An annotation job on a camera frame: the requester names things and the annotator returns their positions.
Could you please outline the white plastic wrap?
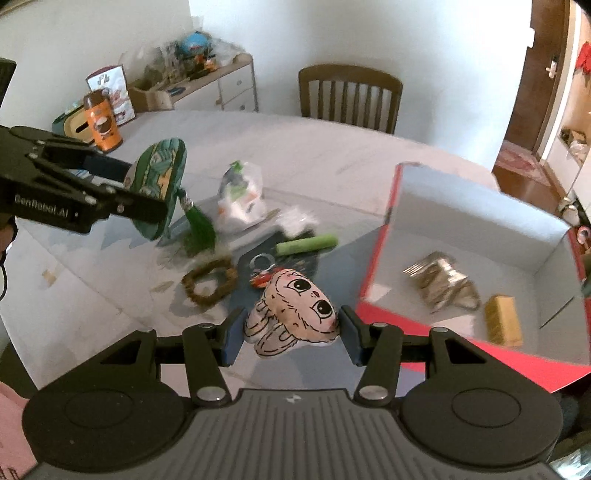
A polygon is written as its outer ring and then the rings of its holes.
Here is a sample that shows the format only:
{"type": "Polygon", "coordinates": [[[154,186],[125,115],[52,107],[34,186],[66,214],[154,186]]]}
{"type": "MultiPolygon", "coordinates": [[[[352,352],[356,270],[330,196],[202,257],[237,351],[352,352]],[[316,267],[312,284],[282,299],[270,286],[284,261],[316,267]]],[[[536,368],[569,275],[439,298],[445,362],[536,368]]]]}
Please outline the white plastic wrap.
{"type": "Polygon", "coordinates": [[[280,211],[276,217],[276,226],[287,238],[293,239],[318,226],[314,214],[293,206],[280,211]]]}

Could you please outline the pink cartoon face plush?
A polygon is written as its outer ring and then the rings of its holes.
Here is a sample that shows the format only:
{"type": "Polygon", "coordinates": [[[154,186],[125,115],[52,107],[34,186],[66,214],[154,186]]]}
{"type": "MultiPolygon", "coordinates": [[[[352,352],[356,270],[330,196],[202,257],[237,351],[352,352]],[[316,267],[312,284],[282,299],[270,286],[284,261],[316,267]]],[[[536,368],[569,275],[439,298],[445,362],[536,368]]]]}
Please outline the pink cartoon face plush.
{"type": "Polygon", "coordinates": [[[339,334],[338,313],[327,295],[294,269],[271,276],[243,325],[245,341],[263,358],[300,344],[329,344],[339,334]]]}

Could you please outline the white red picture card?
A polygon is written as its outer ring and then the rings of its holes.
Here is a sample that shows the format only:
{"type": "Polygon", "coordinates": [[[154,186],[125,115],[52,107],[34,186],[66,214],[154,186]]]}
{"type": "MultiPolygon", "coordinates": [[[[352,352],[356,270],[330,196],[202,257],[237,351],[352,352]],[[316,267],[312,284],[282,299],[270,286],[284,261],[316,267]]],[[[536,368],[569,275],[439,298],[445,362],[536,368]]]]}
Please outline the white red picture card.
{"type": "Polygon", "coordinates": [[[86,83],[91,91],[108,96],[118,126],[135,118],[122,65],[103,67],[87,76],[86,83]]]}

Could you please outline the dark wooden chair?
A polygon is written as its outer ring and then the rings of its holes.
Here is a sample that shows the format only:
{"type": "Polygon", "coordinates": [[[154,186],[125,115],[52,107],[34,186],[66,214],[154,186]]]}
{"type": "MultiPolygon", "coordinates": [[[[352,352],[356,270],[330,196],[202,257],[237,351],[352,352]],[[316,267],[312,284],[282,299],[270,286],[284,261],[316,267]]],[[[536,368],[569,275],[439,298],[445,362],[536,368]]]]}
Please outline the dark wooden chair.
{"type": "Polygon", "coordinates": [[[318,64],[298,72],[301,116],[393,135],[402,81],[386,72],[346,64],[318,64]]]}

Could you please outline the clear bag with toy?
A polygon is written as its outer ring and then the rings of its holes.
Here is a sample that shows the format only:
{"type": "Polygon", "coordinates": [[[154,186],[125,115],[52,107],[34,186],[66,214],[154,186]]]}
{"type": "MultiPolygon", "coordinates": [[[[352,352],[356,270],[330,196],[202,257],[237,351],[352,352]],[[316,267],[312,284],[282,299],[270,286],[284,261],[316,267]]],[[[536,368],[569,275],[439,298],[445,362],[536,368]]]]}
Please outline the clear bag with toy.
{"type": "Polygon", "coordinates": [[[267,207],[263,200],[263,172],[249,162],[232,162],[218,189],[216,227],[235,234],[262,223],[267,207]]]}

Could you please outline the blue globe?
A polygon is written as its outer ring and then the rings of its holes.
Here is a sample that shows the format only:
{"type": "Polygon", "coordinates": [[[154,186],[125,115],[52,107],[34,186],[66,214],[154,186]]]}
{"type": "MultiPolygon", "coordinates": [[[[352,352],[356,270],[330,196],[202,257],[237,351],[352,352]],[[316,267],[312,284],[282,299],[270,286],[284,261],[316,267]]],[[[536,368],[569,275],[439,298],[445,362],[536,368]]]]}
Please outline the blue globe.
{"type": "Polygon", "coordinates": [[[209,49],[211,49],[211,38],[199,31],[186,35],[177,44],[177,51],[182,58],[207,56],[209,49]]]}

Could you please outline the wooden desk organizer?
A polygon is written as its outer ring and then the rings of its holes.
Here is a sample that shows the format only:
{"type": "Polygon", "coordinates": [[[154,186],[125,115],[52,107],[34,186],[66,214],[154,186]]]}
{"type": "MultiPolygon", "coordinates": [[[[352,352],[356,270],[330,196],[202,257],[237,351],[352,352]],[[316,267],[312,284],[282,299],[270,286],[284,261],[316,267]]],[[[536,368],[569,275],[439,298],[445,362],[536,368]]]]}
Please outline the wooden desk organizer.
{"type": "Polygon", "coordinates": [[[174,109],[171,96],[162,90],[142,90],[136,86],[127,88],[136,113],[170,111],[174,109]]]}

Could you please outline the green patterned fan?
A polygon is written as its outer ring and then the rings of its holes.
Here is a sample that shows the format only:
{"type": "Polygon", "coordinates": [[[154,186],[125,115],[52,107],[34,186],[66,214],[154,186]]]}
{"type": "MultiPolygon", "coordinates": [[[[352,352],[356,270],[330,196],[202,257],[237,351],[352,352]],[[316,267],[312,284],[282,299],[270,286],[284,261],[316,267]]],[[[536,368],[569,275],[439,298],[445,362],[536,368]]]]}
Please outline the green patterned fan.
{"type": "Polygon", "coordinates": [[[186,145],[179,138],[164,139],[152,144],[129,169],[124,188],[132,193],[161,200],[166,205],[164,219],[156,224],[132,221],[142,237],[158,240],[167,233],[176,203],[179,203],[191,233],[191,248],[199,253],[213,250],[217,236],[211,219],[194,204],[181,186],[186,156],[186,145]]]}

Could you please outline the brown wooden door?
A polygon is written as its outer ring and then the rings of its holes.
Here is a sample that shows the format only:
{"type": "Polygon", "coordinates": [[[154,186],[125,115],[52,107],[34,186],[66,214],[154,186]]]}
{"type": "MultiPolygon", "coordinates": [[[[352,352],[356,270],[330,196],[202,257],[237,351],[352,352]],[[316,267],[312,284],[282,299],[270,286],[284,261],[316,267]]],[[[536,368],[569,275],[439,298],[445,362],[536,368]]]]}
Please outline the brown wooden door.
{"type": "Polygon", "coordinates": [[[568,37],[570,2],[534,0],[522,77],[505,140],[533,152],[556,97],[568,37]]]}

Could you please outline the yellow rectangular block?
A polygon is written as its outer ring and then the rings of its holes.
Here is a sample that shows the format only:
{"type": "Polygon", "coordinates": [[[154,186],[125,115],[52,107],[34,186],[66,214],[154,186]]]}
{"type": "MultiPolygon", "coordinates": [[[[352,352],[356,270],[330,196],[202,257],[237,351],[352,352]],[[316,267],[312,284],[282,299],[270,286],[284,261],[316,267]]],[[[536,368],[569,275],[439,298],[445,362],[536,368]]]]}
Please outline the yellow rectangular block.
{"type": "Polygon", "coordinates": [[[522,347],[523,334],[515,299],[494,295],[485,304],[488,340],[504,347],[522,347]]]}

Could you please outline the keyring with orange charm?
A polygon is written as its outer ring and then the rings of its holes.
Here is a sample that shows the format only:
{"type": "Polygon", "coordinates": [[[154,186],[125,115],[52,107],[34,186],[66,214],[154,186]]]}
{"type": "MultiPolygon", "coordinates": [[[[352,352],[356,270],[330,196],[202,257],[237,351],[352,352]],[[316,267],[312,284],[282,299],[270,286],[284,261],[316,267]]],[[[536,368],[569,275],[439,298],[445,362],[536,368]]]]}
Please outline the keyring with orange charm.
{"type": "Polygon", "coordinates": [[[270,253],[260,253],[252,257],[252,260],[249,262],[249,268],[249,284],[256,289],[266,288],[273,275],[279,271],[276,259],[270,253]]]}

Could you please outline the orange cylindrical can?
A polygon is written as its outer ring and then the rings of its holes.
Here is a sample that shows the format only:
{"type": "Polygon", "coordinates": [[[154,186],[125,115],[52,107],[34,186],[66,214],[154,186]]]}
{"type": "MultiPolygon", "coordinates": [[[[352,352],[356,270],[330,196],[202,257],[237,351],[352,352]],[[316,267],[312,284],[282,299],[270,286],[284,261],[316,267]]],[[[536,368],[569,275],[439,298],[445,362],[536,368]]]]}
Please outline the orange cylindrical can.
{"type": "Polygon", "coordinates": [[[123,139],[107,93],[94,90],[83,98],[84,114],[95,146],[103,153],[118,148],[123,139]]]}

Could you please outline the white wooden sideboard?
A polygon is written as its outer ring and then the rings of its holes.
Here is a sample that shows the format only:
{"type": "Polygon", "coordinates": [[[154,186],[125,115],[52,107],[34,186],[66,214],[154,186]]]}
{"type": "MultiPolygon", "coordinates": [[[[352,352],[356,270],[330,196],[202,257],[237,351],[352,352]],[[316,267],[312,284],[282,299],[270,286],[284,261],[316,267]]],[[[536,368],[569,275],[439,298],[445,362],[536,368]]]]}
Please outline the white wooden sideboard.
{"type": "Polygon", "coordinates": [[[148,90],[166,91],[176,111],[259,111],[253,59],[247,53],[238,54],[231,64],[204,77],[148,90]]]}

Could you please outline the silver foil packet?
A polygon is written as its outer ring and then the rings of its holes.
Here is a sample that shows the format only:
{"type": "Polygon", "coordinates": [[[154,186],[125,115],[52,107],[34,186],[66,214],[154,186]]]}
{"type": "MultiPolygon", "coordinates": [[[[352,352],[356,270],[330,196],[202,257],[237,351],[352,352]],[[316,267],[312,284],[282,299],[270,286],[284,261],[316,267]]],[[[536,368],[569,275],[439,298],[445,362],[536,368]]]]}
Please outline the silver foil packet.
{"type": "Polygon", "coordinates": [[[419,289],[433,313],[447,307],[478,310],[482,303],[476,285],[456,268],[456,260],[435,251],[403,270],[419,289]]]}

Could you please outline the green foam cylinder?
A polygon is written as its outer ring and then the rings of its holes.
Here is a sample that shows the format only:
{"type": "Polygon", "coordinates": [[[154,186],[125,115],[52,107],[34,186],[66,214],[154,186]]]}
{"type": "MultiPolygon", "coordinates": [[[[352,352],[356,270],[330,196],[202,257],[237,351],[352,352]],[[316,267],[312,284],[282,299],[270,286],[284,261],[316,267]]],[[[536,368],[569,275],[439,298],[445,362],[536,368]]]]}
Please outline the green foam cylinder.
{"type": "Polygon", "coordinates": [[[277,256],[290,256],[337,247],[339,239],[332,234],[317,235],[276,244],[277,256]]]}

